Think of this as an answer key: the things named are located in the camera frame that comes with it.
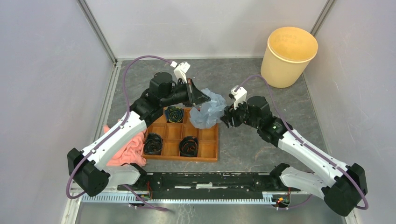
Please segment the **wooden organizer box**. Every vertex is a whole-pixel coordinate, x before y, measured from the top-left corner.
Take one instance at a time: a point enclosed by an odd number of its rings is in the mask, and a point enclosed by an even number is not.
[[[146,159],[154,160],[179,160],[195,162],[217,162],[219,145],[219,127],[216,124],[209,129],[197,129],[190,122],[190,109],[184,109],[183,123],[168,123],[165,114],[157,119],[146,131],[156,133],[163,139],[161,155],[146,155]],[[186,136],[198,138],[198,156],[180,156],[179,143]]]

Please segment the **light blue plastic bag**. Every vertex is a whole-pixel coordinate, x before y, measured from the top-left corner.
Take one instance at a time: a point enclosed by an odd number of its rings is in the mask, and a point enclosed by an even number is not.
[[[211,101],[203,103],[200,111],[195,107],[190,110],[190,122],[199,129],[211,128],[220,123],[220,117],[224,115],[226,100],[219,94],[211,92],[208,88],[202,90],[211,98]]]

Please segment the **purple cable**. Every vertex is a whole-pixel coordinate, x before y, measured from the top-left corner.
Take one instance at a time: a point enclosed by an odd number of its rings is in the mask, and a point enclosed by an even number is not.
[[[154,209],[154,210],[158,210],[158,211],[169,211],[169,209],[167,208],[163,208],[163,207],[155,207],[152,204],[147,203],[146,201],[144,201],[139,195],[137,195],[137,193],[134,192],[134,190],[132,190],[132,188],[130,188],[128,185],[123,184],[123,186],[128,189],[130,192],[132,192],[133,195],[135,195],[135,197],[143,202],[143,204],[147,205],[149,208],[145,208],[145,207],[138,207],[139,209]]]
[[[254,78],[254,77],[259,77],[261,78],[264,82],[265,85],[268,88],[268,92],[269,92],[269,97],[271,98],[272,104],[274,105],[275,111],[278,113],[280,119],[282,120],[283,124],[285,125],[285,127],[287,128],[287,130],[291,133],[291,135],[293,135],[294,138],[296,138],[296,140],[298,140],[302,145],[304,145],[305,147],[307,147],[309,150],[311,150],[313,153],[315,153],[316,155],[318,155],[320,158],[322,158],[323,160],[325,160],[326,162],[330,163],[330,165],[332,165],[333,167],[337,168],[337,170],[339,170],[340,172],[342,172],[343,175],[345,175],[348,180],[352,183],[352,185],[356,188],[356,190],[358,191],[360,197],[362,198],[363,202],[364,202],[364,207],[361,206],[356,206],[356,208],[361,209],[361,210],[367,210],[368,209],[368,201],[366,199],[366,197],[364,196],[363,191],[360,189],[360,187],[358,186],[358,184],[355,182],[355,180],[353,180],[353,178],[343,169],[341,169],[340,167],[337,166],[337,164],[335,164],[333,161],[331,161],[330,159],[326,158],[324,155],[322,155],[321,153],[319,153],[318,151],[316,151],[314,148],[312,148],[310,145],[304,143],[304,141],[302,139],[300,139],[296,134],[294,134],[292,132],[292,130],[290,129],[290,127],[287,125],[286,123],[286,119],[283,117],[283,115],[280,113],[280,111],[278,110],[278,108],[276,107],[274,98],[272,96],[272,90],[271,87],[269,86],[269,84],[267,83],[267,81],[264,79],[263,76],[261,75],[251,75],[249,76],[247,79],[245,79],[237,88],[236,90],[238,90],[241,86],[243,86],[245,84],[245,82],[247,82],[248,80]]]
[[[126,101],[126,103],[127,103],[127,115],[125,116],[125,118],[124,118],[124,120],[121,122],[121,124],[120,124],[117,128],[114,129],[114,131],[112,131],[111,133],[109,133],[108,136],[106,136],[102,141],[100,141],[100,142],[93,148],[94,150],[98,149],[101,145],[103,145],[103,143],[105,143],[105,142],[106,142],[109,138],[111,138],[118,130],[121,129],[121,128],[120,128],[121,125],[123,126],[123,125],[127,122],[128,118],[129,118],[130,111],[129,111],[129,99],[128,99],[128,94],[127,94],[127,88],[126,88],[126,86],[125,86],[125,78],[126,78],[126,76],[127,76],[128,70],[129,70],[129,68],[132,66],[132,64],[134,64],[135,62],[139,61],[140,59],[148,58],[148,57],[155,58],[155,59],[160,59],[160,60],[162,60],[162,61],[164,61],[164,62],[167,62],[167,63],[169,63],[169,64],[172,63],[172,61],[167,60],[167,59],[162,58],[162,57],[158,57],[158,56],[154,56],[154,55],[144,55],[144,56],[141,56],[141,57],[138,57],[138,58],[134,59],[134,60],[127,66],[127,68],[126,68],[125,71],[124,71],[124,78],[123,78],[123,80],[122,80],[122,89],[124,90],[125,101]],[[90,151],[86,156],[84,156],[84,158],[77,164],[77,166],[74,168],[73,172],[70,174],[69,180],[67,181],[67,185],[66,185],[66,196],[67,196],[69,199],[76,199],[76,198],[81,197],[83,194],[85,194],[85,191],[83,191],[83,192],[81,192],[80,194],[78,194],[78,195],[76,195],[76,196],[71,196],[71,195],[70,195],[70,186],[71,186],[71,182],[73,181],[74,175],[76,174],[77,170],[80,168],[81,164],[83,164],[83,162],[84,162],[85,160],[87,160],[88,157],[90,157],[92,154],[93,154],[93,152]]]
[[[307,204],[309,202],[309,200],[311,200],[311,198],[312,198],[312,195],[309,195],[308,198],[304,202],[301,202],[300,204],[296,204],[296,205],[293,205],[293,206],[288,206],[287,208],[278,208],[278,210],[296,209],[296,208],[298,208],[300,206],[303,206],[303,205]]]

